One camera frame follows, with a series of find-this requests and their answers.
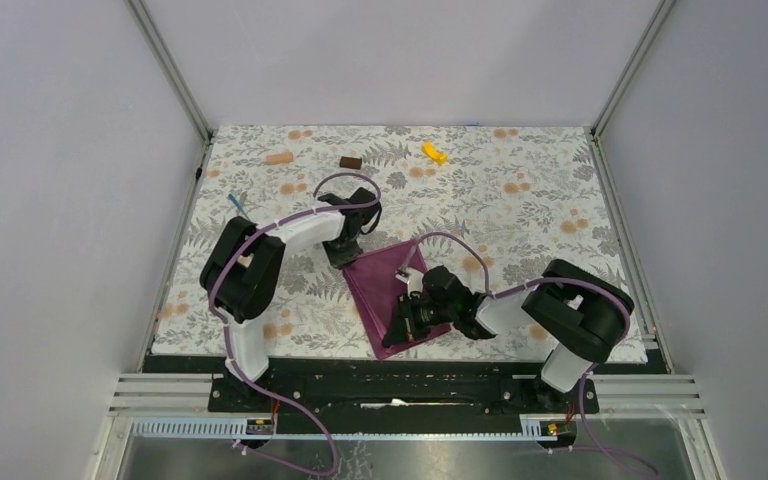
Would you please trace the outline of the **purple cloth napkin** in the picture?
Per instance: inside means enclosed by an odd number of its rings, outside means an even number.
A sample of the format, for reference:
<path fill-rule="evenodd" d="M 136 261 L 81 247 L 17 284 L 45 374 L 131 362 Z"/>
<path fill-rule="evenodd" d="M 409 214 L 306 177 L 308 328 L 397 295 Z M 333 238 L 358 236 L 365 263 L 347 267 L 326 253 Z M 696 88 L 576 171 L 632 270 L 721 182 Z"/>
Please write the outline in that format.
<path fill-rule="evenodd" d="M 397 299 L 406 293 L 406 286 L 396 278 L 396 272 L 415 245 L 415 241 L 409 240 L 364 253 L 342 270 L 377 360 L 388 359 L 442 336 L 422 338 L 392 348 L 382 345 Z"/>

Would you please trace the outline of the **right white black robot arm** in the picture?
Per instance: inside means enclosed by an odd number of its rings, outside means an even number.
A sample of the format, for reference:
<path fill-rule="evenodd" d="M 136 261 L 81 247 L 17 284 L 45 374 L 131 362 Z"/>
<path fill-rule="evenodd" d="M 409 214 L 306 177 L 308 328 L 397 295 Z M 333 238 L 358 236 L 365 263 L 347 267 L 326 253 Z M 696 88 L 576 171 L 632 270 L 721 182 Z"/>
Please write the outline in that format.
<path fill-rule="evenodd" d="M 567 405 L 581 380 L 608 360 L 627 336 L 635 307 L 624 291 L 562 259 L 551 261 L 540 278 L 497 294 L 471 290 L 444 266 L 425 273 L 406 267 L 396 277 L 406 290 L 383 347 L 418 343 L 438 326 L 488 340 L 531 320 L 557 342 L 533 386 L 535 402 L 549 412 Z"/>

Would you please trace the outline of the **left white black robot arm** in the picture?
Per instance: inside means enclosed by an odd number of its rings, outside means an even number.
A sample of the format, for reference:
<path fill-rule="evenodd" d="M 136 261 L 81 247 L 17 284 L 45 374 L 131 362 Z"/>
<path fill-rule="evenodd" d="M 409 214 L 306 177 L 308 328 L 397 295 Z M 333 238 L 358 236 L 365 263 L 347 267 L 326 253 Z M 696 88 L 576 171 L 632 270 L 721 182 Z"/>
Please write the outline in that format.
<path fill-rule="evenodd" d="M 290 257 L 319 246 L 331 267 L 342 270 L 362 254 L 358 239 L 377 227 L 378 188 L 357 188 L 347 198 L 324 194 L 307 209 L 259 225 L 230 220 L 206 261 L 199 282 L 208 308 L 223 324 L 226 368 L 236 377 L 232 398 L 248 411 L 269 401 L 269 368 L 262 316 L 273 301 Z"/>

